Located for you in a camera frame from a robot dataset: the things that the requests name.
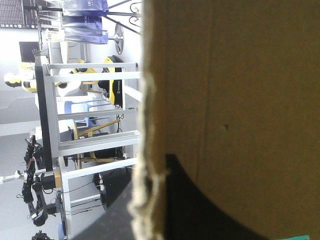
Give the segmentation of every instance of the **cable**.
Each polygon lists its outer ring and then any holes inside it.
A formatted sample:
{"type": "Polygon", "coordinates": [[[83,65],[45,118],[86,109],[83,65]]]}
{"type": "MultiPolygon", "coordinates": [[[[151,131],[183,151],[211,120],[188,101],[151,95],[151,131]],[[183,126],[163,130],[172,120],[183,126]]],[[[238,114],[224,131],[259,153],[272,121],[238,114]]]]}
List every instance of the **cable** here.
{"type": "Polygon", "coordinates": [[[76,189],[73,189],[73,190],[70,190],[70,191],[59,191],[59,190],[56,190],[56,189],[52,189],[52,190],[54,190],[54,191],[56,191],[56,192],[60,192],[60,193],[62,193],[62,194],[67,194],[67,193],[71,193],[71,192],[73,192],[73,191],[76,191],[76,190],[78,190],[78,189],[80,189],[80,188],[83,188],[83,187],[85,187],[85,186],[87,186],[87,185],[89,185],[89,184],[92,184],[94,181],[91,181],[91,182],[88,182],[87,184],[85,184],[85,185],[83,185],[83,186],[80,186],[80,187],[78,187],[78,188],[76,188],[76,189]]]}
{"type": "Polygon", "coordinates": [[[22,196],[21,194],[17,194],[17,195],[15,195],[15,197],[16,197],[17,199],[23,199],[23,200],[25,200],[24,196],[22,196]]]}
{"type": "Polygon", "coordinates": [[[88,202],[85,202],[85,203],[80,203],[80,204],[78,204],[78,205],[74,205],[74,206],[71,206],[71,207],[72,207],[72,208],[75,208],[75,207],[78,207],[78,206],[81,206],[81,205],[85,205],[85,204],[89,204],[89,203],[96,202],[96,201],[98,201],[98,200],[100,200],[100,198],[97,198],[97,199],[94,199],[94,200],[92,200],[92,201],[88,201],[88,202]]]}
{"type": "Polygon", "coordinates": [[[42,187],[42,191],[43,191],[45,194],[48,194],[48,195],[49,195],[49,194],[52,194],[52,193],[54,192],[53,189],[51,189],[51,192],[46,192],[43,187],[42,187]]]}
{"type": "Polygon", "coordinates": [[[15,180],[15,179],[17,179],[17,178],[12,178],[12,179],[9,179],[9,180],[3,181],[3,182],[6,183],[6,182],[10,182],[10,181],[15,180]]]}
{"type": "Polygon", "coordinates": [[[73,45],[73,46],[69,46],[68,48],[70,49],[70,48],[73,48],[73,47],[75,47],[75,46],[77,46],[79,43],[77,43],[77,44],[75,44],[75,45],[73,45]]]}
{"type": "Polygon", "coordinates": [[[92,210],[93,208],[97,208],[97,207],[100,207],[102,206],[103,204],[99,204],[99,205],[95,205],[95,206],[90,206],[90,207],[86,207],[86,208],[79,208],[77,210],[74,210],[74,211],[65,211],[67,214],[65,215],[75,215],[75,214],[80,214],[82,213],[82,211],[84,212],[88,212],[88,210],[92,210]]]}

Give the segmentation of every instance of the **metal rod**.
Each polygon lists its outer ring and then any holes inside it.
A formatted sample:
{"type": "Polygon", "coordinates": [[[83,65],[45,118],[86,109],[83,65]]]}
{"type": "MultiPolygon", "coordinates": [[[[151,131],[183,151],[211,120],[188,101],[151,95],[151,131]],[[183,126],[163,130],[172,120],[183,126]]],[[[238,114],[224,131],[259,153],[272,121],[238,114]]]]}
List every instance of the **metal rod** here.
{"type": "Polygon", "coordinates": [[[142,93],[130,86],[125,85],[123,88],[123,91],[128,94],[129,96],[131,96],[132,98],[134,98],[135,100],[138,100],[139,102],[142,102],[142,93]]]}
{"type": "Polygon", "coordinates": [[[107,15],[142,18],[142,14],[140,14],[140,13],[131,13],[131,12],[108,11],[107,15]]]}
{"type": "Polygon", "coordinates": [[[118,169],[118,168],[123,168],[126,166],[131,166],[135,165],[137,163],[138,158],[128,158],[126,160],[120,160],[120,161],[115,161],[115,162],[110,162],[102,165],[97,165],[97,166],[91,166],[91,167],[86,167],[82,168],[79,170],[74,170],[74,171],[69,171],[66,172],[62,175],[63,180],[69,180],[69,179],[74,179],[74,178],[79,178],[82,176],[87,176],[89,174],[95,174],[99,172],[104,172],[108,170],[113,170],[113,169],[118,169]]]}
{"type": "Polygon", "coordinates": [[[104,72],[104,73],[82,73],[45,76],[44,81],[52,83],[65,82],[83,82],[83,81],[104,81],[117,79],[139,79],[141,72],[139,71],[120,71],[120,72],[104,72]]]}
{"type": "Polygon", "coordinates": [[[132,0],[125,0],[125,1],[119,2],[119,3],[115,4],[115,5],[110,6],[109,9],[112,9],[114,7],[117,7],[117,6],[120,6],[120,5],[125,4],[127,2],[130,2],[130,1],[132,1],[132,0]]]}
{"type": "Polygon", "coordinates": [[[62,12],[62,8],[58,8],[58,7],[47,7],[47,6],[41,6],[41,9],[38,6],[23,6],[24,10],[39,10],[39,12],[41,11],[52,11],[52,12],[62,12]]]}
{"type": "Polygon", "coordinates": [[[117,109],[117,110],[101,110],[101,111],[85,111],[85,112],[77,112],[77,113],[65,113],[59,114],[59,120],[83,120],[88,117],[102,117],[102,116],[112,116],[112,115],[121,115],[121,114],[130,114],[136,111],[135,108],[132,109],[117,109]]]}
{"type": "Polygon", "coordinates": [[[138,31],[136,31],[136,30],[133,30],[132,28],[130,28],[130,27],[122,24],[121,22],[116,21],[116,20],[114,20],[114,19],[112,19],[112,18],[110,18],[110,17],[108,17],[108,16],[105,16],[105,18],[108,19],[108,20],[110,20],[111,22],[113,22],[113,23],[115,23],[115,24],[119,24],[121,27],[123,27],[123,28],[125,28],[125,29],[128,29],[128,30],[130,30],[131,32],[134,32],[135,34],[138,34],[138,35],[141,36],[141,33],[140,33],[140,32],[138,32],[138,31]]]}
{"type": "Polygon", "coordinates": [[[92,200],[92,199],[99,199],[100,198],[100,194],[97,194],[97,195],[93,195],[93,196],[87,196],[87,197],[84,197],[84,198],[80,198],[80,199],[77,199],[77,200],[73,200],[71,201],[71,207],[74,207],[76,204],[79,204],[79,203],[83,203],[83,202],[87,202],[87,203],[90,203],[91,201],[89,200],[92,200]]]}
{"type": "Polygon", "coordinates": [[[136,62],[113,63],[55,63],[48,65],[49,69],[78,69],[78,68],[134,68],[136,62]]]}

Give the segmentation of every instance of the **blue chair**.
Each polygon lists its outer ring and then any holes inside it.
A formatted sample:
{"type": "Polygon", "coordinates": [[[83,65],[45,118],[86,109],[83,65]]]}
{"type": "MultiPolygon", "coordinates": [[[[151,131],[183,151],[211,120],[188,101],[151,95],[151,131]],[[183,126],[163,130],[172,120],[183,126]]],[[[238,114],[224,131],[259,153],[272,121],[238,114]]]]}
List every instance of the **blue chair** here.
{"type": "MultiPolygon", "coordinates": [[[[106,102],[106,100],[104,99],[98,99],[98,100],[88,100],[88,101],[65,101],[64,102],[64,113],[65,114],[70,114],[72,113],[72,105],[74,104],[83,104],[84,106],[84,112],[89,112],[90,108],[94,108],[94,107],[101,107],[101,106],[106,106],[106,105],[111,105],[110,102],[107,103],[103,103],[103,104],[90,104],[90,103],[94,103],[94,102],[100,102],[100,101],[104,101],[106,102]]],[[[85,126],[87,128],[91,128],[91,127],[95,127],[97,126],[97,124],[93,123],[93,121],[96,120],[101,120],[101,119],[107,119],[108,117],[102,117],[102,118],[97,118],[97,117],[86,117],[84,120],[80,120],[80,121],[76,121],[77,123],[85,123],[85,126]]]]}

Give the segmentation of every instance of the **brown cardboard surface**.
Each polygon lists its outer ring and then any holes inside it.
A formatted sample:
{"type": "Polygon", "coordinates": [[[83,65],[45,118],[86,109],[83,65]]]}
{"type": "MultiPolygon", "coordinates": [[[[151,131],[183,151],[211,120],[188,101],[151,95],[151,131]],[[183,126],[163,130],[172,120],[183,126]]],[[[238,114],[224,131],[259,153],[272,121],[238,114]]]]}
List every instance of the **brown cardboard surface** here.
{"type": "MultiPolygon", "coordinates": [[[[162,176],[164,154],[175,154],[244,226],[320,239],[320,1],[145,5],[154,13],[144,52],[149,176],[162,176]]],[[[164,206],[159,193],[148,201],[164,206]]]]}

